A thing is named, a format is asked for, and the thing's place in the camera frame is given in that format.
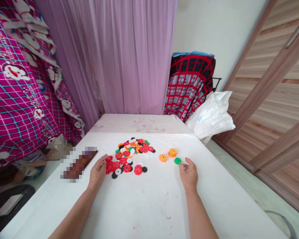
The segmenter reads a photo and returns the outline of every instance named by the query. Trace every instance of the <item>floor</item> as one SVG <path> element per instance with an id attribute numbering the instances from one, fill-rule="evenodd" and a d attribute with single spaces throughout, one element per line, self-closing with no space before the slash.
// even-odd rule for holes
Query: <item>floor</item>
<path id="1" fill-rule="evenodd" d="M 210 140 L 206 147 L 263 210 L 274 211 L 286 217 L 299 239 L 299 212 L 296 209 L 263 181 L 250 173 L 213 140 Z M 267 214 L 289 238 L 290 232 L 283 219 L 272 213 Z"/>
<path id="2" fill-rule="evenodd" d="M 46 167 L 44 168 L 40 176 L 38 176 L 36 179 L 27 179 L 22 183 L 20 183 L 19 185 L 21 184 L 31 185 L 37 191 L 59 165 L 60 165 L 60 160 L 48 161 Z M 0 193 L 8 190 L 9 188 L 13 188 L 15 186 L 16 184 L 12 184 L 12 183 L 6 185 L 0 185 Z"/>

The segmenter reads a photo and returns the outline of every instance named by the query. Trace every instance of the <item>green plastic piece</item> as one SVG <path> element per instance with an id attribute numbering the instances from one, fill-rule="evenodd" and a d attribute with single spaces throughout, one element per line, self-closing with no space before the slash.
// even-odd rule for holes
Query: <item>green plastic piece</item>
<path id="1" fill-rule="evenodd" d="M 176 158 L 174 162 L 178 165 L 182 160 L 180 158 Z"/>

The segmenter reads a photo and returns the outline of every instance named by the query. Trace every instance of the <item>white wall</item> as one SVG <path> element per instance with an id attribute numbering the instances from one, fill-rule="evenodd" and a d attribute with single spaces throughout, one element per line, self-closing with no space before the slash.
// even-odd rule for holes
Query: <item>white wall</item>
<path id="1" fill-rule="evenodd" d="M 217 91 L 227 81 L 267 0 L 179 0 L 173 52 L 215 55 Z"/>

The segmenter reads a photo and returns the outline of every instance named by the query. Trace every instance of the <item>black snowflake block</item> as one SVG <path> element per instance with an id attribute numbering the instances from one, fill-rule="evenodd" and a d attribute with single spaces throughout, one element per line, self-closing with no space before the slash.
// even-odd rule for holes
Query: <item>black snowflake block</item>
<path id="1" fill-rule="evenodd" d="M 117 175 L 115 173 L 112 174 L 112 179 L 116 179 Z"/>

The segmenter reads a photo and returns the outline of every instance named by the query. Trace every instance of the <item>hand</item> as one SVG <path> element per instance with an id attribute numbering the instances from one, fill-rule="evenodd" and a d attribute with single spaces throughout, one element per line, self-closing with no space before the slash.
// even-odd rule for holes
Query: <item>hand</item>
<path id="1" fill-rule="evenodd" d="M 105 174 L 106 174 L 106 159 L 108 155 L 105 154 L 98 161 L 96 161 L 95 165 L 91 169 L 90 173 L 90 182 L 88 185 L 88 189 L 99 190 L 101 187 Z"/>
<path id="2" fill-rule="evenodd" d="M 198 182 L 196 165 L 189 158 L 185 158 L 185 161 L 188 164 L 178 165 L 180 178 L 186 192 L 196 192 Z"/>

